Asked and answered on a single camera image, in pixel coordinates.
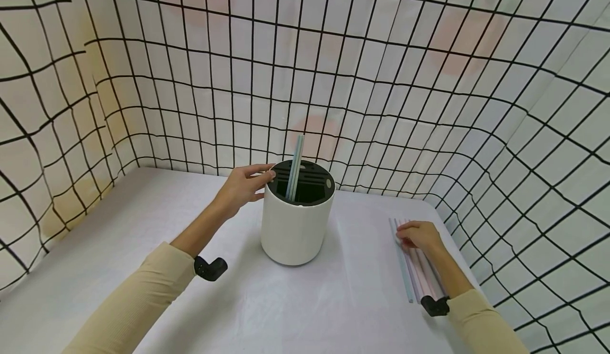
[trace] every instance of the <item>left hand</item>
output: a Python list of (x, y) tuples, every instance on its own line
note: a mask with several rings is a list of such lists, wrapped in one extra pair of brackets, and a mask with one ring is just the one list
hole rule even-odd
[(273, 165), (236, 167), (210, 205), (220, 209), (226, 218), (232, 218), (246, 203), (262, 199), (265, 194), (256, 192), (275, 178), (275, 172), (270, 170)]

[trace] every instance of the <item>wrist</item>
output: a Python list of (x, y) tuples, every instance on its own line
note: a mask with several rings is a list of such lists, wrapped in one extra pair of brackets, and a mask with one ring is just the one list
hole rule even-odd
[(221, 220), (223, 223), (232, 218), (237, 212), (226, 203), (214, 199), (212, 202), (201, 212), (201, 214), (209, 215), (212, 218)]
[(424, 253), (433, 263), (442, 261), (449, 254), (443, 243), (438, 243), (428, 247)]

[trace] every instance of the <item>black insert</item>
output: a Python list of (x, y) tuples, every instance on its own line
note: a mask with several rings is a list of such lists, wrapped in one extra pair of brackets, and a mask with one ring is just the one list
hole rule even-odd
[(272, 168), (276, 172), (276, 177), (268, 186), (278, 198), (293, 205), (315, 206), (333, 196), (335, 182), (330, 173), (314, 162), (302, 160), (294, 202), (289, 201), (286, 198), (286, 190), (291, 167), (292, 161), (284, 161)]

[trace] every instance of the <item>hand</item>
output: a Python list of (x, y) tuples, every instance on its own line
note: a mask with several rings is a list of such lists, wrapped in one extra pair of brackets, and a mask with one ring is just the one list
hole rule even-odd
[(273, 164), (236, 167), (210, 206), (220, 210), (226, 218), (232, 218), (246, 203), (262, 199), (265, 194), (256, 192), (275, 178), (275, 172), (269, 170), (272, 166)]
[(402, 240), (402, 248), (419, 248), (424, 253), (433, 249), (444, 248), (441, 235), (431, 222), (412, 220), (398, 226), (396, 237)]

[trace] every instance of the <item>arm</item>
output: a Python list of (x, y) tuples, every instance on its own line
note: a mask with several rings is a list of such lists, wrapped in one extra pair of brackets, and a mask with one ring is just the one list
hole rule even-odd
[(172, 241), (162, 243), (89, 317), (64, 354), (132, 353), (165, 309), (194, 277), (193, 258), (241, 206), (261, 199), (256, 193), (273, 179), (272, 165), (238, 167), (214, 201)]
[(438, 271), (451, 298), (449, 319), (475, 354), (529, 353), (513, 329), (470, 284), (446, 250), (433, 223), (408, 222), (398, 227), (402, 247), (420, 248)]

